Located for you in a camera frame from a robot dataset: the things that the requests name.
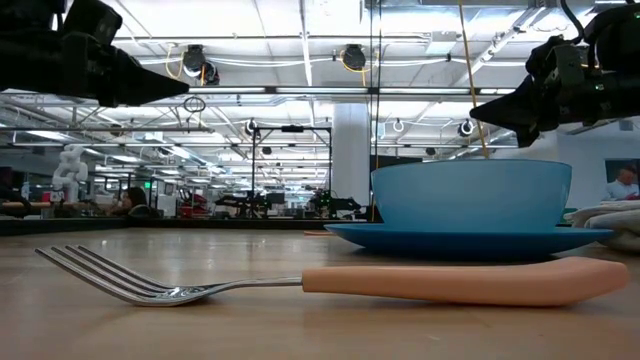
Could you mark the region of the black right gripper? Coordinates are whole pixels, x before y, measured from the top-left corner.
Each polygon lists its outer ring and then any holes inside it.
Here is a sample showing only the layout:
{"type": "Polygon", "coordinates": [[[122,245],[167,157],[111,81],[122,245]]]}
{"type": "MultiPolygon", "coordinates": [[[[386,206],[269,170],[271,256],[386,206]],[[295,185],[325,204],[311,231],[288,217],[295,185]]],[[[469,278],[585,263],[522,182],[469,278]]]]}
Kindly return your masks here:
{"type": "MultiPolygon", "coordinates": [[[[519,148],[530,147],[540,135],[533,90],[534,80],[528,75],[513,92],[473,108],[469,116],[513,131],[519,148]]],[[[560,84],[544,100],[542,119],[553,127],[638,116],[639,75],[609,72],[576,85],[560,84]]]]}

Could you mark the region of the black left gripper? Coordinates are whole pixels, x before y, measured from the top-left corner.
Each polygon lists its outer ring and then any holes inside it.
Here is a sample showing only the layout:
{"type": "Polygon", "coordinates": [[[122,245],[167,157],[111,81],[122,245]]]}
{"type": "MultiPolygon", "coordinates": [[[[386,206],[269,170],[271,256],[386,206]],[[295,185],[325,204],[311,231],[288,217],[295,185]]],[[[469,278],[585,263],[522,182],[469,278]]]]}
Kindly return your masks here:
{"type": "Polygon", "coordinates": [[[111,87],[116,106],[139,106],[189,92],[189,85],[145,69],[121,49],[89,35],[1,35],[1,89],[98,99],[111,87]]]}

